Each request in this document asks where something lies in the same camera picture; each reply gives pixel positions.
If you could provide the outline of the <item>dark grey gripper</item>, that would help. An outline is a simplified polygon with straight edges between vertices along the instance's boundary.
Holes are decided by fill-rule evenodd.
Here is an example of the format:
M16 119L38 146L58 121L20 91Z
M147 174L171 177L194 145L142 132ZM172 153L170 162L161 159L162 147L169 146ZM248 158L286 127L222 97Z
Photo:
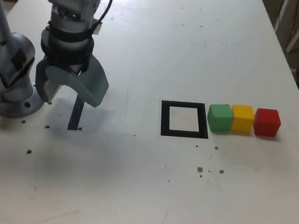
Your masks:
M84 102L96 108L109 88L104 69L94 56L88 63L43 58L38 62L35 74L35 86L44 102L52 102L60 87L66 85Z

